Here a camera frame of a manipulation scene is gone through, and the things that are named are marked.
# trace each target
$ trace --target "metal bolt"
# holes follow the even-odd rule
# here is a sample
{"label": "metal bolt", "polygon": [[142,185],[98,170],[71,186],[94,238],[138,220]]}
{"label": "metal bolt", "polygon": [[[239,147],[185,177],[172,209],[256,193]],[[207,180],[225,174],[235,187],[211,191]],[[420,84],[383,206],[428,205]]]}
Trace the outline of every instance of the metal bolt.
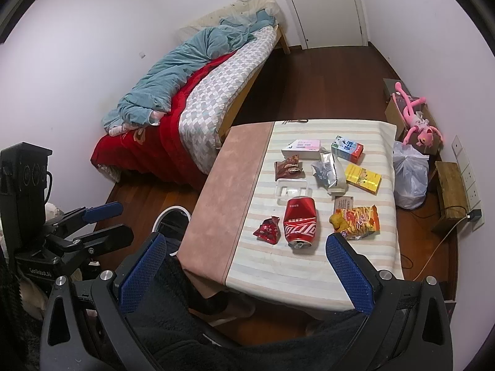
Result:
{"label": "metal bolt", "polygon": [[383,269],[382,271],[380,271],[380,273],[378,275],[380,275],[380,277],[383,280],[390,280],[390,279],[392,279],[392,274],[389,271],[386,271],[385,269]]}
{"label": "metal bolt", "polygon": [[101,280],[108,280],[112,276],[113,276],[113,272],[112,271],[103,271],[102,273],[100,273],[100,279]]}
{"label": "metal bolt", "polygon": [[59,276],[57,280],[55,281],[55,284],[57,286],[63,285],[67,281],[67,278],[65,276]]}
{"label": "metal bolt", "polygon": [[437,280],[433,276],[426,276],[426,282],[427,282],[427,284],[430,284],[431,286],[435,286],[437,283]]}

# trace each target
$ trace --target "red wrapper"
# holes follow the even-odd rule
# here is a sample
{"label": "red wrapper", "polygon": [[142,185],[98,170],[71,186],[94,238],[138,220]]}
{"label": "red wrapper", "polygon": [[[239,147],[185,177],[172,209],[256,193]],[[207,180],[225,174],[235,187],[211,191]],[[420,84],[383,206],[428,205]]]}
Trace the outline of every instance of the red wrapper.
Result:
{"label": "red wrapper", "polygon": [[296,178],[301,174],[299,155],[294,155],[283,162],[275,162],[275,181],[279,178]]}
{"label": "red wrapper", "polygon": [[278,222],[280,218],[272,216],[271,219],[265,219],[253,234],[263,241],[270,244],[277,244],[280,237],[280,230],[278,228]]}
{"label": "red wrapper", "polygon": [[316,207],[309,197],[287,201],[284,216],[284,235],[293,248],[311,247],[316,232]]}

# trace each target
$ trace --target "wall switch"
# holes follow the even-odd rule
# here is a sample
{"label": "wall switch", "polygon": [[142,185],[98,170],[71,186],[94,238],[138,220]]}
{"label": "wall switch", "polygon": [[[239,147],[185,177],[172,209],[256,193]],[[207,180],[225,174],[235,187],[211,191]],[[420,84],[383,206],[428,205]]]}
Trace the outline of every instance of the wall switch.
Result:
{"label": "wall switch", "polygon": [[459,156],[459,152],[462,149],[462,144],[459,137],[456,135],[454,141],[452,142],[452,150],[454,151],[455,157]]}
{"label": "wall switch", "polygon": [[466,188],[466,191],[474,183],[474,174],[470,164],[468,164],[466,169],[462,172],[462,181],[464,182],[464,188]]}
{"label": "wall switch", "polygon": [[481,201],[478,202],[472,209],[481,209],[481,218],[473,222],[473,231],[474,231],[484,225],[484,213],[483,213],[483,208],[481,207]]}
{"label": "wall switch", "polygon": [[469,204],[469,210],[473,209],[479,201],[481,201],[480,195],[478,193],[478,187],[474,182],[472,186],[468,188],[466,191],[467,194],[467,202]]}
{"label": "wall switch", "polygon": [[464,149],[461,149],[457,155],[457,164],[459,165],[459,170],[461,170],[461,173],[463,173],[469,165],[469,159],[467,158],[466,151]]}

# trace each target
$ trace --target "blue blanket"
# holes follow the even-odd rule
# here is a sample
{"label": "blue blanket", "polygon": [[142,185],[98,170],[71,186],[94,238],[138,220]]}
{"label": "blue blanket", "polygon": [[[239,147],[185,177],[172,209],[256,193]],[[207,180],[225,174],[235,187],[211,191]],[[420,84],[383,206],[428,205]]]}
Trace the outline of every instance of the blue blanket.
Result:
{"label": "blue blanket", "polygon": [[223,20],[220,26],[205,28],[166,54],[139,80],[103,117],[105,131],[124,122],[132,125],[151,125],[153,110],[170,112],[172,97],[185,85],[189,77],[209,61],[230,53],[256,39],[252,32],[274,24],[273,17],[261,10],[251,26]]}

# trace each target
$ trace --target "charger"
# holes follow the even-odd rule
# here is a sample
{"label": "charger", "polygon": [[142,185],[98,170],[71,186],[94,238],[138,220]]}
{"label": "charger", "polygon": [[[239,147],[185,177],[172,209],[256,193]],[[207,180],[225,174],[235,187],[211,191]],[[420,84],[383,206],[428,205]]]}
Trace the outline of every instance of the charger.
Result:
{"label": "charger", "polygon": [[481,219],[481,209],[473,209],[467,214],[467,221],[477,221]]}

